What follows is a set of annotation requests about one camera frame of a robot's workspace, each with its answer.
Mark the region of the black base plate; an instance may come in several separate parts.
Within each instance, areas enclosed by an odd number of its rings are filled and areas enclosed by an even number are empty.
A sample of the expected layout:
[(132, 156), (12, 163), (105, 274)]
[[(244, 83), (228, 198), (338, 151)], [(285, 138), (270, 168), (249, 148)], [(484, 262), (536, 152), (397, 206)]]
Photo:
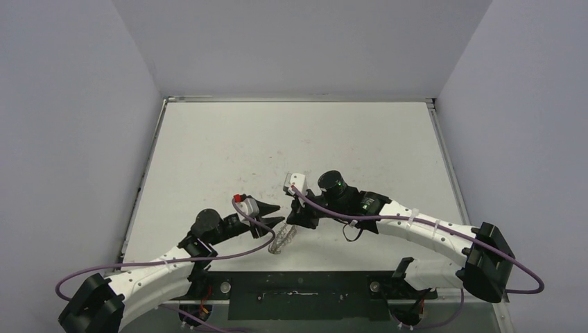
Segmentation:
[(393, 271), (212, 271), (196, 282), (184, 304), (227, 305), (230, 320), (386, 321), (397, 312), (415, 315), (435, 289), (412, 288)]

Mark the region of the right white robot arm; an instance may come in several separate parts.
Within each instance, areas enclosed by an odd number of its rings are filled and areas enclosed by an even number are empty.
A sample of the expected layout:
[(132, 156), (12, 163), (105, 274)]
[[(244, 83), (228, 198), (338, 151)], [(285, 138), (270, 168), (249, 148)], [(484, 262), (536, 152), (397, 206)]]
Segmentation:
[(441, 255), (439, 260), (401, 260), (392, 278), (398, 296), (457, 288), (486, 302), (503, 300), (515, 256), (495, 225), (484, 222), (475, 227), (435, 219), (387, 196), (351, 187), (335, 170), (326, 172), (319, 185), (321, 193), (315, 195), (308, 189), (305, 175), (286, 175), (283, 190), (293, 199), (288, 224), (315, 229), (321, 219), (333, 219), (360, 231), (398, 237)]

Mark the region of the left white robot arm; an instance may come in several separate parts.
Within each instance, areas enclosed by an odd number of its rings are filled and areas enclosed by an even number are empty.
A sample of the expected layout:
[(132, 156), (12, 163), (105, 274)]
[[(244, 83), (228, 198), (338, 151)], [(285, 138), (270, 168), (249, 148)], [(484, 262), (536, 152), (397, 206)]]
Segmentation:
[(92, 268), (58, 316), (65, 332), (119, 332), (133, 320), (174, 298), (201, 297), (207, 289), (209, 265), (221, 256), (214, 250), (245, 233), (258, 239), (272, 234), (284, 220), (275, 216), (278, 205), (251, 196), (233, 199), (235, 213), (222, 217), (207, 208), (196, 215), (187, 235), (163, 255), (150, 262), (128, 263), (127, 271), (104, 277)]

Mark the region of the metal disc with keyrings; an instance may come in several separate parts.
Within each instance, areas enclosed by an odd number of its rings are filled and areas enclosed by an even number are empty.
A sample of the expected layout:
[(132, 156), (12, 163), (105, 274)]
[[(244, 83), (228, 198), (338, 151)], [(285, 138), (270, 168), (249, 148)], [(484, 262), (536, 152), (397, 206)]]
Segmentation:
[(280, 255), (283, 249), (289, 245), (297, 234), (297, 226), (283, 224), (278, 230), (275, 239), (268, 246), (268, 252), (272, 255)]

